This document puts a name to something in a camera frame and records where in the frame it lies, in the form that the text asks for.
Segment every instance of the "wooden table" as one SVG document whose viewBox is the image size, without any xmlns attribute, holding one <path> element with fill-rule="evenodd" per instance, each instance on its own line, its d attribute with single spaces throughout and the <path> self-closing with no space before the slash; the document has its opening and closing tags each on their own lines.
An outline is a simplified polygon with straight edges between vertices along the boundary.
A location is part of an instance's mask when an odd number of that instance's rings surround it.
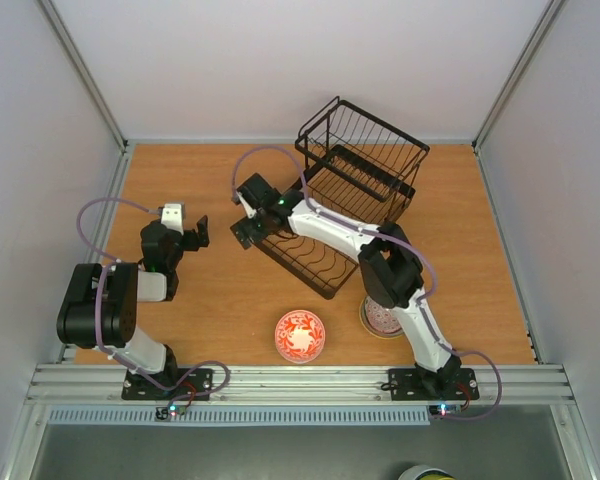
<svg viewBox="0 0 600 480">
<path fill-rule="evenodd" d="M 138 324 L 170 345 L 180 364 L 216 359 L 230 365 L 284 365 L 273 332 L 287 311 L 307 309 L 324 322 L 324 351 L 312 365 L 413 363 L 404 337 L 379 339 L 362 326 L 365 296 L 356 272 L 333 300 L 314 293 L 256 248 L 245 251 L 229 227 L 244 216 L 230 201 L 235 160 L 251 145 L 139 145 L 123 197 L 151 208 L 184 201 L 187 226 L 209 216 L 211 245 L 187 252 L 178 267 L 172 302 L 138 305 Z M 265 151 L 245 162 L 238 181 L 261 173 L 286 188 L 296 170 L 284 156 Z M 433 146 L 415 184 L 417 194 L 398 223 L 437 270 L 439 291 L 430 304 L 446 338 L 460 350 L 477 349 L 499 364 L 533 363 L 523 318 L 469 146 Z M 141 257 L 140 230 L 153 217 L 120 206 L 107 250 Z M 80 350 L 76 363 L 106 363 Z M 465 363 L 481 363 L 479 358 Z"/>
</svg>

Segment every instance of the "gray wall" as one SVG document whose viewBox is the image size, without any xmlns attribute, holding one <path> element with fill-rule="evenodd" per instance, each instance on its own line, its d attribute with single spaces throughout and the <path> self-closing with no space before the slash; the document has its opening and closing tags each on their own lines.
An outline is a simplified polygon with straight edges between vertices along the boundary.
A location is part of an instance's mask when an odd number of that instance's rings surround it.
<svg viewBox="0 0 600 480">
<path fill-rule="evenodd" d="M 33 0 L 0 2 L 0 468 L 116 147 Z"/>
<path fill-rule="evenodd" d="M 547 0 L 56 3 L 129 138 L 295 138 L 341 94 L 468 143 Z"/>
<path fill-rule="evenodd" d="M 545 360 L 600 461 L 600 0 L 570 0 L 482 148 Z"/>
</svg>

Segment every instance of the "dish rack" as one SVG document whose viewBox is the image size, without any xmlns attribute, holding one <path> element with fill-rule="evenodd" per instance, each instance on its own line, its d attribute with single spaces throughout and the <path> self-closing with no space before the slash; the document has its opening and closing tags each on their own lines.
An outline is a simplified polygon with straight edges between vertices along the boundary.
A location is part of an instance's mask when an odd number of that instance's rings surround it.
<svg viewBox="0 0 600 480">
<path fill-rule="evenodd" d="M 413 199 L 429 146 L 352 103 L 335 97 L 298 132 L 310 195 L 348 217 L 395 221 Z M 290 188 L 300 189 L 298 179 Z M 256 246 L 326 299 L 357 263 L 311 238 L 269 235 Z"/>
</svg>

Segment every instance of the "bowl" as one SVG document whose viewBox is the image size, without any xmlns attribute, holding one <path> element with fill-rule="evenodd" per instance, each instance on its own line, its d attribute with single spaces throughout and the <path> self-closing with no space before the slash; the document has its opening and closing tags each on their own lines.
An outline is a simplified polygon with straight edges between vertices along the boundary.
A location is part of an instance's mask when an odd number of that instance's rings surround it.
<svg viewBox="0 0 600 480">
<path fill-rule="evenodd" d="M 324 341 L 324 324 L 307 310 L 286 313 L 276 325 L 276 348 L 290 362 L 302 364 L 315 360 L 324 348 Z"/>
</svg>

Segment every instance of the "black mounting plate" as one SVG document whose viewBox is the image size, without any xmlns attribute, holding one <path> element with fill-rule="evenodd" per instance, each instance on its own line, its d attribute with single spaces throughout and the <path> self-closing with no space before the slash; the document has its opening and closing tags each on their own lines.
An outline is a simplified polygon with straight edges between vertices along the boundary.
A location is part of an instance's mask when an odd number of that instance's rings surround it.
<svg viewBox="0 0 600 480">
<path fill-rule="evenodd" d="M 421 401 L 421 400 L 466 400 L 464 392 L 456 385 L 450 385 L 441 398 L 431 398 L 420 383 L 420 377 L 415 368 L 391 368 L 389 369 L 389 383 L 386 384 L 391 391 L 391 400 L 395 401 Z M 463 385 L 469 392 L 471 400 L 478 400 L 480 392 L 476 382 L 476 374 L 471 368 L 461 368 L 454 383 Z"/>
<path fill-rule="evenodd" d="M 179 368 L 178 369 L 178 378 L 184 375 L 188 368 Z M 189 389 L 185 385 L 180 385 L 178 388 L 171 390 L 170 392 L 165 392 L 164 390 L 159 389 L 152 383 L 149 383 L 144 378 L 139 375 L 134 375 L 129 370 L 127 370 L 127 374 L 124 378 L 125 384 L 129 382 L 131 385 L 122 387 L 122 399 L 123 400 L 150 400 L 150 401 L 168 401 L 173 397 L 178 395 L 186 395 L 189 392 Z M 193 371 L 193 373 L 189 374 L 186 382 L 189 382 L 194 386 L 196 392 L 204 392 L 204 382 L 208 381 L 208 385 L 213 386 L 213 370 L 210 368 L 197 368 Z M 208 401 L 209 395 L 196 395 L 194 401 Z"/>
</svg>

